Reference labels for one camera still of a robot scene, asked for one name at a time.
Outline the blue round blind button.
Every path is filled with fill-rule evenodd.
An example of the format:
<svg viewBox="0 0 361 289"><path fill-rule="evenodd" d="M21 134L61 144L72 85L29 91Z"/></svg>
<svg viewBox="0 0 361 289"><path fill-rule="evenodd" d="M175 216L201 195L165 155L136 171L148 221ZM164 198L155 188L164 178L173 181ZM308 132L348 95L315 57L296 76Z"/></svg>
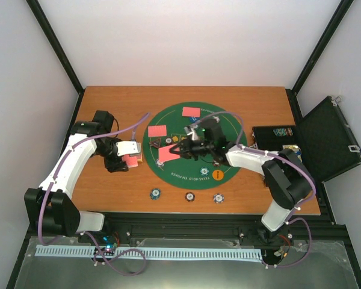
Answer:
<svg viewBox="0 0 361 289"><path fill-rule="evenodd" d="M195 122L197 122L199 119L200 119L199 117L189 117L189 121L190 121L191 123L195 123Z"/></svg>

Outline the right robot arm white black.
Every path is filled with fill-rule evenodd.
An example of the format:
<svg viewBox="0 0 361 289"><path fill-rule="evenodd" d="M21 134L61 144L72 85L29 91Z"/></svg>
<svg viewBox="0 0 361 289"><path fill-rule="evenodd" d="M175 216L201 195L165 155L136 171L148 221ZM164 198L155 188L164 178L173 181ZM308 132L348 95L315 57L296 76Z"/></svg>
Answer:
<svg viewBox="0 0 361 289"><path fill-rule="evenodd" d="M186 137L170 149L184 159L210 155L221 165L247 169L263 176L272 202L258 225L261 242L269 243L289 222L294 211L316 193L309 171L291 149L262 151L229 141L215 117L204 117L185 127Z"/></svg>

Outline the black triangular dealer button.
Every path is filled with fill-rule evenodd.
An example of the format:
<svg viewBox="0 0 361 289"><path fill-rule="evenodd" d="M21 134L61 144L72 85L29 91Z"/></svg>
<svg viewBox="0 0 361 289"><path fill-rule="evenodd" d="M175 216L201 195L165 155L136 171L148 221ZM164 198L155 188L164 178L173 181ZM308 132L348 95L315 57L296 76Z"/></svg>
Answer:
<svg viewBox="0 0 361 289"><path fill-rule="evenodd" d="M154 140L151 140L151 141L149 142L149 145L150 145L150 147L159 149L159 148L162 146L161 138L156 138L156 139L154 139Z"/></svg>

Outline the orange round blind button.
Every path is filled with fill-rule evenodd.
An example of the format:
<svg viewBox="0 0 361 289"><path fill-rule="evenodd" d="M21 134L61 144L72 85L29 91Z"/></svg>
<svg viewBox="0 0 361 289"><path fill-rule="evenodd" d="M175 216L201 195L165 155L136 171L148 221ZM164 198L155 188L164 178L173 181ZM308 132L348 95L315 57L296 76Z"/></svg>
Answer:
<svg viewBox="0 0 361 289"><path fill-rule="evenodd" d="M224 179L224 172L222 170L216 169L212 172L212 178L216 181L221 181Z"/></svg>

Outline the red playing card deck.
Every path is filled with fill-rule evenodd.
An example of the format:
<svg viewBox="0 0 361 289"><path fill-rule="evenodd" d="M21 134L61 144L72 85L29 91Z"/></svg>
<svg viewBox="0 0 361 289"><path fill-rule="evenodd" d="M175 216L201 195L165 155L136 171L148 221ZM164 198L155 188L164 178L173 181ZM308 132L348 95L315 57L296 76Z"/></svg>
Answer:
<svg viewBox="0 0 361 289"><path fill-rule="evenodd" d="M137 156L124 155L122 160L126 163L128 168L134 168L138 166Z"/></svg>

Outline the teal poker chip stack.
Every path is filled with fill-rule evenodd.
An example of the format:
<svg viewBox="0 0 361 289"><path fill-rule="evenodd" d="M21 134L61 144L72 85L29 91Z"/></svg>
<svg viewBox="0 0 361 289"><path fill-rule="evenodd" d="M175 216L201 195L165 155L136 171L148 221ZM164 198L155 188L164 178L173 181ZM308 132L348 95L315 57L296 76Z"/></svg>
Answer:
<svg viewBox="0 0 361 289"><path fill-rule="evenodd" d="M161 190L160 189L154 188L154 189L151 190L151 192L150 192L151 200L157 200L157 199L160 198L160 196L161 196Z"/></svg>

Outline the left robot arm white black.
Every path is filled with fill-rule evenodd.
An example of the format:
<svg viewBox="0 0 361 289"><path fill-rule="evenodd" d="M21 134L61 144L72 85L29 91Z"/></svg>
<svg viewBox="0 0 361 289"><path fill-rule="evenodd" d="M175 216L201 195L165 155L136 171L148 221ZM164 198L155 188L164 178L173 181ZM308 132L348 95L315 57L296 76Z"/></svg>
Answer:
<svg viewBox="0 0 361 289"><path fill-rule="evenodd" d="M90 231L99 242L112 238L113 227L102 213L80 211L72 201L73 191L87 161L103 158L108 172L126 172L128 165L119 155L116 138L111 132L115 118L97 110L91 121L76 122L66 148L49 176L38 188L27 189L24 200L30 225L39 239L44 235L73 236Z"/></svg>

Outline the brown poker chip stack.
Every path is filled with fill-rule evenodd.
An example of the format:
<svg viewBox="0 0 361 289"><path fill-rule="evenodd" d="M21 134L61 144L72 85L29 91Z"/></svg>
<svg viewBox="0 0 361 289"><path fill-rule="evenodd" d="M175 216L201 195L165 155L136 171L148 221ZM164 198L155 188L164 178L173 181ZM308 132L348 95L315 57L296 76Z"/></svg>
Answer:
<svg viewBox="0 0 361 289"><path fill-rule="evenodd" d="M185 198L188 202L192 202L195 200L195 195L192 192L189 192L185 195Z"/></svg>

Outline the red card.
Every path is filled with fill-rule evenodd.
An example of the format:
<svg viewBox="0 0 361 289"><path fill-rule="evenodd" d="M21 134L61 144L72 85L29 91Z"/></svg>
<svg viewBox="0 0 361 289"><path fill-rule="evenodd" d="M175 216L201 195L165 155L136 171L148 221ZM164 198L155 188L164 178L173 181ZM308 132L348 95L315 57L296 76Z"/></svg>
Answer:
<svg viewBox="0 0 361 289"><path fill-rule="evenodd" d="M168 146L163 146L158 149L158 161L166 163L168 161L173 161L173 155L170 153L169 149L175 144L171 144Z"/></svg>
<svg viewBox="0 0 361 289"><path fill-rule="evenodd" d="M148 137L165 137L167 135L166 125L155 125L147 127Z"/></svg>
<svg viewBox="0 0 361 289"><path fill-rule="evenodd" d="M200 108L183 107L182 116L184 116L184 117L200 117Z"/></svg>

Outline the red card top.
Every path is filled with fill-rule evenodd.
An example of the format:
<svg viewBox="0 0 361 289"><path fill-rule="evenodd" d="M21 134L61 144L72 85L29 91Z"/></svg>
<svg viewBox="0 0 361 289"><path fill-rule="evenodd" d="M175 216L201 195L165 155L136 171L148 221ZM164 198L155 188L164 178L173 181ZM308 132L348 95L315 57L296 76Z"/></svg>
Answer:
<svg viewBox="0 0 361 289"><path fill-rule="evenodd" d="M200 117L200 108L183 107L182 116L184 116L184 117Z"/></svg>

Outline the blue white chip stack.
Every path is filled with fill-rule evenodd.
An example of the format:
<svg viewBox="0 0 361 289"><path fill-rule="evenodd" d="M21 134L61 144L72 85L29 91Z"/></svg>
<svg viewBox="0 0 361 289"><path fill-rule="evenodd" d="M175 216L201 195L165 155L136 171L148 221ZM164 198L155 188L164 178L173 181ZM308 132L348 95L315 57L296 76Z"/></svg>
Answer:
<svg viewBox="0 0 361 289"><path fill-rule="evenodd" d="M222 202L224 202L224 196L222 194L217 193L213 196L213 201L216 204L221 204Z"/></svg>

